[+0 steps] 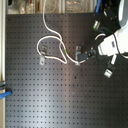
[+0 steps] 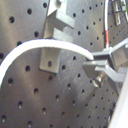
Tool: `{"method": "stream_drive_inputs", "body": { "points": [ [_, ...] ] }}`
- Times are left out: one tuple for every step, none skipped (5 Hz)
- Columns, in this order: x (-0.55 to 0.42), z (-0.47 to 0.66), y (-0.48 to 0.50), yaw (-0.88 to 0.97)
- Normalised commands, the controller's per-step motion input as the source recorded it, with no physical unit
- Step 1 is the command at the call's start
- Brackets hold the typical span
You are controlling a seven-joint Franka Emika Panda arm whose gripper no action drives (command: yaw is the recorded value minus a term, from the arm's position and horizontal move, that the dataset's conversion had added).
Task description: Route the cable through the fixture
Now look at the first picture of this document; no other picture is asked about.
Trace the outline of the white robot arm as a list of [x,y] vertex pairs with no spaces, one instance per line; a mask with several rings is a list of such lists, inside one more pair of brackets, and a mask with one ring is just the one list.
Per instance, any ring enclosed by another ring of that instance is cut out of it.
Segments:
[[114,32],[100,33],[94,39],[94,47],[78,55],[78,62],[82,63],[94,57],[111,57],[104,75],[111,77],[118,55],[128,59],[128,0],[121,0],[117,16],[117,29]]

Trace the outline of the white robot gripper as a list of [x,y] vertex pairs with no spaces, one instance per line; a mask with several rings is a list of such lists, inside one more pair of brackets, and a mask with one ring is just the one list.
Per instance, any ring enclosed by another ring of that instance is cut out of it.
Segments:
[[[98,52],[100,55],[112,56],[114,54],[119,54],[121,52],[120,48],[120,38],[116,34],[112,34],[106,37],[99,45]],[[78,61],[85,61],[93,58],[96,55],[96,51],[94,49],[82,53],[78,56]]]

